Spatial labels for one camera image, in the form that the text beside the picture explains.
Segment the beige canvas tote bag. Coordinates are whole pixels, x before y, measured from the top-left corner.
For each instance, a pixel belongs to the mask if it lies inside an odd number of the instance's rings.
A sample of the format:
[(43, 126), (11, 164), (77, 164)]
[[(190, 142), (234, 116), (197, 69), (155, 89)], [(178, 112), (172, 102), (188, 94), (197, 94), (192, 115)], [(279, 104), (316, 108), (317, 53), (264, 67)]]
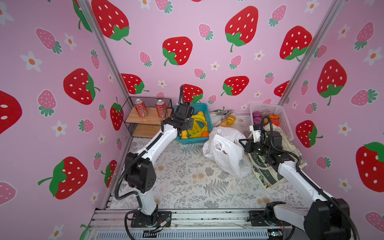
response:
[(263, 128), (261, 125), (250, 126), (250, 137), (254, 142), (271, 142), (272, 154), (259, 156), (247, 154), (254, 168), (254, 173), (264, 189), (275, 188), (283, 182), (290, 182), (302, 195), (311, 195), (314, 188), (308, 176), (302, 172), (305, 164), (300, 162), (300, 151), (280, 131), (275, 131), (273, 125)]

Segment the white plastic bag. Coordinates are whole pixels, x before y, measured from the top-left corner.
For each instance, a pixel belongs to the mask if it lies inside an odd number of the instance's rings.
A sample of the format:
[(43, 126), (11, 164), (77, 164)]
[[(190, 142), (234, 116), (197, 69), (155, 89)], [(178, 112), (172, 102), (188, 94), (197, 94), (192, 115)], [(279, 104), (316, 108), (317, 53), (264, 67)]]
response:
[(222, 171), (244, 178), (252, 172), (252, 165), (239, 142), (245, 138), (237, 129), (215, 127), (203, 146), (203, 155), (214, 161)]

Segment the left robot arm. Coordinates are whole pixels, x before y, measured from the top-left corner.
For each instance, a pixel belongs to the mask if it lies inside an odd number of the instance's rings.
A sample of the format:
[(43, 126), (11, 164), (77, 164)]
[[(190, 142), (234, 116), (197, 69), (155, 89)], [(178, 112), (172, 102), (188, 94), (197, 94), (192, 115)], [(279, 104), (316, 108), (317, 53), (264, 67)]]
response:
[(161, 121), (161, 129), (150, 142), (136, 153), (129, 152), (125, 157), (125, 167), (118, 178), (114, 191), (116, 200), (134, 195), (139, 203), (137, 216), (146, 225), (156, 224), (158, 204), (155, 202), (152, 188), (156, 182), (155, 163), (165, 148), (183, 131), (193, 128), (194, 108), (184, 100), (186, 85), (180, 87), (179, 104), (175, 112)]

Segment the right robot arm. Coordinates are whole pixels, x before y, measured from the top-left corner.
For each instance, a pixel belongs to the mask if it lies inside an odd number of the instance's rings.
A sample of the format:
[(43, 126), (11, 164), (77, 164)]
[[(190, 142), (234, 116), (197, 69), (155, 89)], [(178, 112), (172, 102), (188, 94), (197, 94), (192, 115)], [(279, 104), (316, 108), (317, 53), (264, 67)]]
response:
[(301, 159), (283, 150), (282, 135), (265, 130), (263, 124), (250, 126), (252, 138), (240, 139), (245, 153), (257, 154), (284, 177), (305, 200), (309, 209), (299, 210), (284, 202), (271, 202), (265, 211), (250, 215), (248, 222), (265, 222), (272, 226), (279, 222), (304, 231), (311, 240), (358, 240), (360, 234), (352, 218), (350, 207), (343, 199), (336, 199), (314, 183), (300, 168)]

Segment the yellow banana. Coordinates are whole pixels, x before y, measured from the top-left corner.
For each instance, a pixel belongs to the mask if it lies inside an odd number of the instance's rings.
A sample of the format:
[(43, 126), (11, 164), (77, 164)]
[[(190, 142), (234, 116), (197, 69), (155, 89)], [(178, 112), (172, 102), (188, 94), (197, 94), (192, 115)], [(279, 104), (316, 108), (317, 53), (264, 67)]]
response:
[(202, 133), (208, 131), (208, 123), (203, 115), (197, 114), (191, 117), (194, 120), (192, 130), (188, 130), (189, 138), (195, 139), (202, 137)]

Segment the red soda can right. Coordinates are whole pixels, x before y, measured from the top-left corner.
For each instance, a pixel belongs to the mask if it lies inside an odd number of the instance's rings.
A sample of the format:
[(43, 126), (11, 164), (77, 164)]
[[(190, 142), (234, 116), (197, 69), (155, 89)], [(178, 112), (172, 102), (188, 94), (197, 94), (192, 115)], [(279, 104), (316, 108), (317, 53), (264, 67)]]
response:
[(159, 118), (165, 119), (167, 117), (167, 105), (164, 100), (158, 99), (156, 101), (156, 110)]

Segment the red soda can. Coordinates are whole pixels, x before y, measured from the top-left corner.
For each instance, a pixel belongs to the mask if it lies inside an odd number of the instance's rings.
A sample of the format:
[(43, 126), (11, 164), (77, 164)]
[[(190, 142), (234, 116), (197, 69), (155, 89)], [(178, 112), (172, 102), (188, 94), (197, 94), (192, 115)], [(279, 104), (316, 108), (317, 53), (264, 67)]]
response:
[(164, 100), (158, 99), (156, 101), (156, 110), (159, 118), (165, 119), (167, 117), (167, 105)]
[(148, 110), (145, 102), (142, 99), (136, 99), (134, 102), (135, 109), (139, 115), (139, 117), (143, 118), (148, 115)]

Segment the purple onion front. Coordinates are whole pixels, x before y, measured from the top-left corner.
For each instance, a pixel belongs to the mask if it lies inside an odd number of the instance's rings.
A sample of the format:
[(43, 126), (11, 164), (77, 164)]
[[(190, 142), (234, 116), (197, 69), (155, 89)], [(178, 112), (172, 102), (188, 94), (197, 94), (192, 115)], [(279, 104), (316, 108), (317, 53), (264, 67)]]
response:
[(254, 125), (262, 125), (263, 124), (263, 120), (260, 117), (253, 118), (253, 121), (254, 121)]

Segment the purple onion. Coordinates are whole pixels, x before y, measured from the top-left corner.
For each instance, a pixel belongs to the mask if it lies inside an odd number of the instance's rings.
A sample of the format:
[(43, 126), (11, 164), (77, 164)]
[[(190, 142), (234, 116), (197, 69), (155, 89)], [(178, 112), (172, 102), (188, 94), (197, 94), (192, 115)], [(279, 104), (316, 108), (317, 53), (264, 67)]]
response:
[(253, 118), (261, 118), (262, 117), (262, 113), (259, 112), (259, 111), (255, 111), (252, 113), (252, 116)]
[(260, 117), (253, 118), (253, 121), (254, 121), (254, 125), (262, 125), (263, 124), (263, 120)]

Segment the small orange tangerine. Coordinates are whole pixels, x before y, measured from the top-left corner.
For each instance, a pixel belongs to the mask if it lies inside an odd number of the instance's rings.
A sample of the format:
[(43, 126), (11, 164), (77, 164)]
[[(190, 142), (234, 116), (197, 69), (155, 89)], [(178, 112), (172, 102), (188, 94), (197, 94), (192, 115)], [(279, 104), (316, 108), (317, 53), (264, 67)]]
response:
[(205, 131), (205, 132), (202, 133), (202, 137), (203, 138), (209, 137), (209, 134), (210, 134), (210, 132)]

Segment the red tomato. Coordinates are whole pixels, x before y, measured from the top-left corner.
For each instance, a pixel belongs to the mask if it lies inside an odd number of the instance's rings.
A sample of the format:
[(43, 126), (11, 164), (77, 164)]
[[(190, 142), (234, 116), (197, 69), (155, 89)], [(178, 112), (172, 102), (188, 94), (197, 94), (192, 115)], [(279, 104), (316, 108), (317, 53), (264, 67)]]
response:
[(277, 127), (280, 127), (280, 121), (278, 119), (271, 119), (272, 124), (274, 124)]

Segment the white plastic tray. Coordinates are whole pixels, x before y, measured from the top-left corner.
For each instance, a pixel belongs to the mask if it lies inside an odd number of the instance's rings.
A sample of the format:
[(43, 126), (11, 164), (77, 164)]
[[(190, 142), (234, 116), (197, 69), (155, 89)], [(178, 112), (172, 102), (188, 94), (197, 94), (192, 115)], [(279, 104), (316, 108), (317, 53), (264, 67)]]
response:
[(214, 127), (229, 127), (237, 129), (240, 133), (243, 133), (239, 118), (234, 111), (218, 111), (210, 112), (211, 121)]

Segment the purple onion back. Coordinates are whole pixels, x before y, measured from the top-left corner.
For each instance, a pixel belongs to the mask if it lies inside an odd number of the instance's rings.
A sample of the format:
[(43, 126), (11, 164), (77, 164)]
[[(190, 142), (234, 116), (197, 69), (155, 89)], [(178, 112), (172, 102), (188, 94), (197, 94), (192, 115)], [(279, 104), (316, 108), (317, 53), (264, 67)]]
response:
[(252, 113), (252, 116), (253, 118), (261, 118), (262, 117), (262, 113), (259, 112), (259, 111), (255, 111)]

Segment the white plastic basket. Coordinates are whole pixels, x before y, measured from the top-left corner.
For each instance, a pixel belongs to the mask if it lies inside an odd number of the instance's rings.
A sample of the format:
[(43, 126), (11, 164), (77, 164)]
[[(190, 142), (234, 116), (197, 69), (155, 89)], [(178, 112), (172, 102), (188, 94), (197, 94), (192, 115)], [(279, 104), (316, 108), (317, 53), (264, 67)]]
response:
[(272, 115), (276, 114), (279, 116), (280, 128), (286, 135), (286, 137), (292, 141), (294, 139), (294, 134), (287, 117), (287, 114), (284, 108), (280, 105), (272, 105), (272, 104), (261, 104), (261, 103), (251, 103), (249, 105), (250, 113), (251, 113), (251, 124), (254, 125), (253, 121), (253, 112), (259, 111), (262, 115)]

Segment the small striped bread roll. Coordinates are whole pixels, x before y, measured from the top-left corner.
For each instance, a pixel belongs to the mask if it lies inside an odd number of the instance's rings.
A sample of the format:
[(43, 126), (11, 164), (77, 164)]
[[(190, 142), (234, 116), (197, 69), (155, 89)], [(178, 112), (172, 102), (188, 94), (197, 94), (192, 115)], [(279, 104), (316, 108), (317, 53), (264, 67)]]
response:
[(228, 116), (228, 117), (227, 117), (227, 120), (226, 120), (227, 125), (233, 125), (233, 124), (235, 123), (235, 121), (236, 121), (236, 117), (233, 116), (233, 115)]

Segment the red soda can left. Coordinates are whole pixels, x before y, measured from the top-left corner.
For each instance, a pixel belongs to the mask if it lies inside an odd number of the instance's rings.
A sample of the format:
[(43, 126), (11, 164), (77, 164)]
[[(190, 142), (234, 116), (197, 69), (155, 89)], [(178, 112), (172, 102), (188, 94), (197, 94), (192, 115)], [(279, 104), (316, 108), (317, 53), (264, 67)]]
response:
[(135, 109), (139, 115), (139, 117), (143, 118), (148, 115), (148, 110), (145, 102), (142, 99), (136, 99), (134, 102)]

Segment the metal tongs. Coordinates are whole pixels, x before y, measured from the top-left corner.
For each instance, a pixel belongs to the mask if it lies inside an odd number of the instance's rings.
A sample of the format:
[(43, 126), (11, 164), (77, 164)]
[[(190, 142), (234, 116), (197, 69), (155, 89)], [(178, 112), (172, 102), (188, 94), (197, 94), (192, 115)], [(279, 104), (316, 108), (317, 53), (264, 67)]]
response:
[(226, 110), (226, 111), (218, 111), (218, 112), (210, 112), (211, 117), (221, 117), (221, 118), (226, 118), (233, 114), (233, 111)]

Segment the metal base rail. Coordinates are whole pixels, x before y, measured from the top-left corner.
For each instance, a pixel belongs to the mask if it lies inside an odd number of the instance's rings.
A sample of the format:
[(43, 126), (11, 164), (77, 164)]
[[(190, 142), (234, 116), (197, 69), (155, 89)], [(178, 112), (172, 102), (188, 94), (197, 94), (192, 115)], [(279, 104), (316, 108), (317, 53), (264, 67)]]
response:
[(151, 228), (132, 228), (126, 210), (96, 211), (85, 234), (86, 240), (306, 240), (304, 231), (287, 221), (273, 226), (247, 220), (263, 209), (171, 210), (166, 228), (151, 234)]

